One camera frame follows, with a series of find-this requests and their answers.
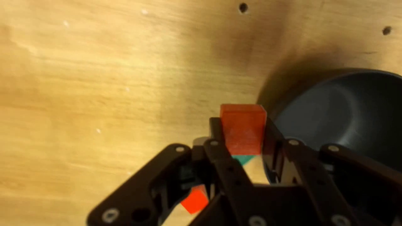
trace wooden surface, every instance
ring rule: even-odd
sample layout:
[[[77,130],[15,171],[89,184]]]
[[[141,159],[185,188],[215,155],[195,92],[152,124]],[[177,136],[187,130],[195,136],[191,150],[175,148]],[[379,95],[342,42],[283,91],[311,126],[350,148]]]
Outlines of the wooden surface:
[[[208,135],[221,104],[323,70],[402,73],[402,2],[245,3],[2,0],[0,225],[84,225],[166,145]]]

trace hole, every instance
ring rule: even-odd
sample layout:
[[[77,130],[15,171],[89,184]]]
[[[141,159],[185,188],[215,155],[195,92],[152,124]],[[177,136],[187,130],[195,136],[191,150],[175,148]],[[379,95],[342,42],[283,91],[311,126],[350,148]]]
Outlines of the hole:
[[[325,185],[325,183],[322,181],[322,180],[317,180],[317,184],[320,185],[320,186],[324,186],[324,185]]]
[[[235,179],[235,186],[241,186],[244,181],[245,181],[245,180],[244,180],[242,176],[241,176],[240,179],[239,179],[239,178]]]
[[[240,14],[245,14],[247,11],[249,11],[249,6],[247,4],[242,3],[242,4],[239,6],[239,13]]]
[[[138,209],[133,213],[132,218],[136,223],[143,223],[148,220],[151,217],[151,212],[148,209]]]
[[[382,29],[382,35],[383,36],[388,36],[392,32],[392,27],[386,27],[384,29]]]

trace red object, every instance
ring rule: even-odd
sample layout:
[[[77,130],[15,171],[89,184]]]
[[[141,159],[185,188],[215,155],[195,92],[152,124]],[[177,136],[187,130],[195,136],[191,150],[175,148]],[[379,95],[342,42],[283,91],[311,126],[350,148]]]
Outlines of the red object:
[[[266,112],[255,105],[222,105],[221,122],[231,155],[261,155]]]
[[[197,186],[191,190],[191,194],[181,203],[188,214],[200,213],[208,204],[203,186]]]

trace red block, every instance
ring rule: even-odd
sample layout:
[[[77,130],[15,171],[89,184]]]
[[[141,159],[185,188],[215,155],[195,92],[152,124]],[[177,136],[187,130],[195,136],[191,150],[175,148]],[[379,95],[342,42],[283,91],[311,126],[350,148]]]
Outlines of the red block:
[[[222,105],[221,122],[231,155],[261,155],[266,112],[255,105]]]
[[[196,214],[203,210],[208,204],[208,199],[203,190],[203,186],[193,188],[190,195],[181,201],[181,205],[187,210],[188,214]]]

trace screw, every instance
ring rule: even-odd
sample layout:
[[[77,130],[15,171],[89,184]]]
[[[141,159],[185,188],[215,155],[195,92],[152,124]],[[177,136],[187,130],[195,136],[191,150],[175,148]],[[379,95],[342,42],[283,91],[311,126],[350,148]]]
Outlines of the screw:
[[[343,217],[343,215],[333,215],[330,218],[330,222],[335,225],[335,226],[350,226],[350,222],[348,218]]]
[[[211,141],[211,146],[219,146],[217,141]]]
[[[254,215],[249,219],[249,226],[266,226],[266,222],[257,215]]]
[[[300,142],[296,141],[296,140],[289,140],[288,144],[289,144],[290,146],[299,146],[299,145],[300,145]]]
[[[185,148],[181,148],[181,146],[176,148],[176,153],[183,153],[183,151],[185,151]]]
[[[332,153],[339,153],[338,146],[328,146],[328,150]]]
[[[109,210],[103,213],[102,220],[105,224],[113,224],[118,219],[119,214],[121,213],[117,209],[109,209]]]

